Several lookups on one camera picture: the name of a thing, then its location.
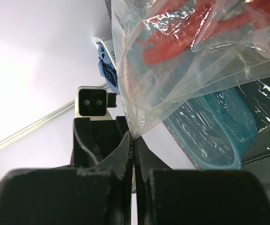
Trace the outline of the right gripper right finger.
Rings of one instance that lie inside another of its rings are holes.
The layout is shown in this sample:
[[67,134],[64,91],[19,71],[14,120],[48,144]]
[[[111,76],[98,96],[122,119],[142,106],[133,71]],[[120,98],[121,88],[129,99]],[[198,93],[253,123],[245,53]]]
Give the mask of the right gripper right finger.
[[173,170],[134,141],[140,225],[270,225],[260,181],[238,170]]

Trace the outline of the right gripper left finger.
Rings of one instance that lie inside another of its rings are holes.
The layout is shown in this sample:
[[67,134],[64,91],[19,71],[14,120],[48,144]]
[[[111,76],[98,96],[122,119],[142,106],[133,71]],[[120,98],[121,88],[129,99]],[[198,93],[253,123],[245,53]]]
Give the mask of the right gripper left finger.
[[133,138],[91,168],[18,169],[0,182],[0,225],[129,225]]

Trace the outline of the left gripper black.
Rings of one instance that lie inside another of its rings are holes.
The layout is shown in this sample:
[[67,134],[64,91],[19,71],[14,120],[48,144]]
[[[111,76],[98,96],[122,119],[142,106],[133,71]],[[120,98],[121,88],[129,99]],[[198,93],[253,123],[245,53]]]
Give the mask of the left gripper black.
[[98,165],[119,146],[128,130],[124,116],[114,120],[75,118],[71,166],[89,168]]

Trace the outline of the clear zip top bag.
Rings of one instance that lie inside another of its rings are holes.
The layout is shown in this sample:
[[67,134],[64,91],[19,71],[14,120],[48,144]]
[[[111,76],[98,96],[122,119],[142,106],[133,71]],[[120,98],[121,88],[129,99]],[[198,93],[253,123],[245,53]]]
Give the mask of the clear zip top bag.
[[[270,26],[252,24],[195,41],[173,59],[148,65],[140,45],[169,22],[194,12],[197,0],[114,0],[111,23],[118,85],[134,138],[168,118],[186,100],[270,77]],[[243,11],[248,0],[218,0],[212,19]]]

